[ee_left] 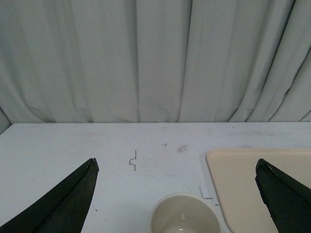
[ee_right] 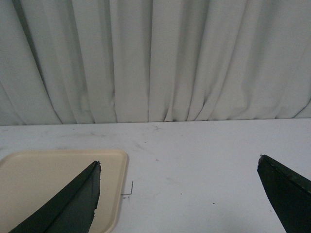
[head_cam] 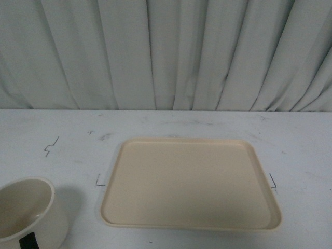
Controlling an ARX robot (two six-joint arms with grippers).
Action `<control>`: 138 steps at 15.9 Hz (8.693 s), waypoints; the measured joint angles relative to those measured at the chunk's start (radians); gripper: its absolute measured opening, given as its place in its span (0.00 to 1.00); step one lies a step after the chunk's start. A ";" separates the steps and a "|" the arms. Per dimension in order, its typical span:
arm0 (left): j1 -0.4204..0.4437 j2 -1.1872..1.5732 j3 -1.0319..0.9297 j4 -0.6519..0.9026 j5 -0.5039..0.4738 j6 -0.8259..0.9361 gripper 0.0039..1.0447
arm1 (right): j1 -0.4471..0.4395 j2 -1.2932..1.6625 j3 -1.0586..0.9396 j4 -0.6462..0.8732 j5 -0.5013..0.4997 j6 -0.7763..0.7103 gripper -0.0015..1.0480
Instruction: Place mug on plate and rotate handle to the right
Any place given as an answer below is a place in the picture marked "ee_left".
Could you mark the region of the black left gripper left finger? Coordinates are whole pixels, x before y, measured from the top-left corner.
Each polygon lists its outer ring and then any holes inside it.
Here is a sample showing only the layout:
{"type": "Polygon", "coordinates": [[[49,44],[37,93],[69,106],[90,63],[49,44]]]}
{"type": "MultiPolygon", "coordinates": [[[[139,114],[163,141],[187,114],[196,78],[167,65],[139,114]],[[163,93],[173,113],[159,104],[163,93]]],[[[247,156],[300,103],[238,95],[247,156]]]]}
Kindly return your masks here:
{"type": "Polygon", "coordinates": [[[93,198],[99,166],[91,158],[48,193],[0,227],[2,233],[80,233],[93,198]]]}

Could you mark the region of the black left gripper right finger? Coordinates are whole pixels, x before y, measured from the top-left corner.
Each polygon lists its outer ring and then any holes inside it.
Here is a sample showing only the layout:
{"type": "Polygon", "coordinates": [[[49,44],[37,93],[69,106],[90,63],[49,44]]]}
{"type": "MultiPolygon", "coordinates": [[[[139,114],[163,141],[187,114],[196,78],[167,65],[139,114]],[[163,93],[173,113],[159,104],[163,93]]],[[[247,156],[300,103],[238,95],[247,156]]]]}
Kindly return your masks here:
{"type": "Polygon", "coordinates": [[[310,188],[262,158],[256,164],[255,181],[278,232],[311,231],[310,188]]]}

